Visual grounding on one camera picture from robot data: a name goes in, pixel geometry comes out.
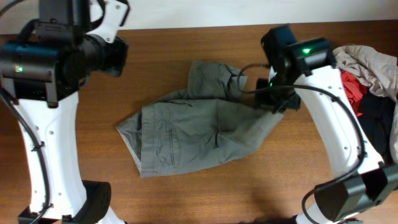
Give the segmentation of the grey cargo shorts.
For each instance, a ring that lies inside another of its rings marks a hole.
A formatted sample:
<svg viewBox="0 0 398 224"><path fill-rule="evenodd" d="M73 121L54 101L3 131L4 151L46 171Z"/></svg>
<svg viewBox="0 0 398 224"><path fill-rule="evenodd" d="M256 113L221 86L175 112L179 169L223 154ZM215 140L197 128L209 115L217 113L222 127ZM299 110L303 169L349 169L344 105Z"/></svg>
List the grey cargo shorts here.
<svg viewBox="0 0 398 224"><path fill-rule="evenodd" d="M282 113L240 102L247 78L224 63L193 61L188 86L117 126L142 178L186 174L254 153Z"/></svg>

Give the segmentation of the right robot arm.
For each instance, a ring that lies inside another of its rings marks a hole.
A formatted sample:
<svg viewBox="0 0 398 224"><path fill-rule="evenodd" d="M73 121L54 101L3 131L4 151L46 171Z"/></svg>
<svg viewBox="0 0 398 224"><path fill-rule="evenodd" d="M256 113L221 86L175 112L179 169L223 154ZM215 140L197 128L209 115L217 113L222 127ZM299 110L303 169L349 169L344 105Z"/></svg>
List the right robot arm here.
<svg viewBox="0 0 398 224"><path fill-rule="evenodd" d="M271 72L257 99L283 111L299 97L320 133L333 173L332 180L309 192L314 202L303 204L290 222L341 223L383 203L397 189L397 166L384 162L361 128L329 42L300 42L284 25L271 28L261 45Z"/></svg>

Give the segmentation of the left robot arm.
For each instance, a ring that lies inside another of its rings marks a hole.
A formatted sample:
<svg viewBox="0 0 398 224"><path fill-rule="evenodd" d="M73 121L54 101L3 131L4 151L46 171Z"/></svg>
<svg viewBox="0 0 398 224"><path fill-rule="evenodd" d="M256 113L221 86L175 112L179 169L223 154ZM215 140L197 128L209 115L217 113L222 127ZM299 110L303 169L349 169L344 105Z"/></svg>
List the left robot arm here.
<svg viewBox="0 0 398 224"><path fill-rule="evenodd" d="M119 223L107 182L83 180L75 119L91 72L119 77L127 1L39 1L39 16L1 47L1 98L21 128L32 189L19 223Z"/></svg>

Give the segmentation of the red garment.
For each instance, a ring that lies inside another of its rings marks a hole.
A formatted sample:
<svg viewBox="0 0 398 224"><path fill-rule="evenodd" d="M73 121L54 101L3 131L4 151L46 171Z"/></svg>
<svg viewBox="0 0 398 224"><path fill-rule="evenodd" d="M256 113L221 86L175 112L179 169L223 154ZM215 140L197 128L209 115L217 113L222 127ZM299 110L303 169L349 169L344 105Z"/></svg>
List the red garment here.
<svg viewBox="0 0 398 224"><path fill-rule="evenodd" d="M369 88L362 85L354 75L347 71L341 71L341 80L353 111L357 117L362 116L363 114L359 112L359 106L363 97L368 94Z"/></svg>

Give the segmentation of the black garment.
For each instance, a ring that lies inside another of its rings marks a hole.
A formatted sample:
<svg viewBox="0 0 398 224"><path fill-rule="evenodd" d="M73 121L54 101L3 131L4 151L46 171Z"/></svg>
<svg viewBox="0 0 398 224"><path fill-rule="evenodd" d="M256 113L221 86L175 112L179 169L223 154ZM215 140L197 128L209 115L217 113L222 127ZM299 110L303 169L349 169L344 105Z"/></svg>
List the black garment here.
<svg viewBox="0 0 398 224"><path fill-rule="evenodd" d="M396 103L389 97L368 93L359 103L358 121L368 140L386 164L392 164L390 136Z"/></svg>

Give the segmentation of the beige garment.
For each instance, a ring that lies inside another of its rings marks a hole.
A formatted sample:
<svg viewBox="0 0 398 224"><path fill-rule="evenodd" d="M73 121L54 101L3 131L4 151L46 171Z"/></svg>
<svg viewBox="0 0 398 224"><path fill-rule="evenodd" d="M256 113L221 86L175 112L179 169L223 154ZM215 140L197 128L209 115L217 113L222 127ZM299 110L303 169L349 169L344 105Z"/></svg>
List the beige garment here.
<svg viewBox="0 0 398 224"><path fill-rule="evenodd" d="M389 146L393 162L397 162L397 57L364 45L344 45L333 50L333 55L338 68L354 75L369 88L368 93L396 103Z"/></svg>

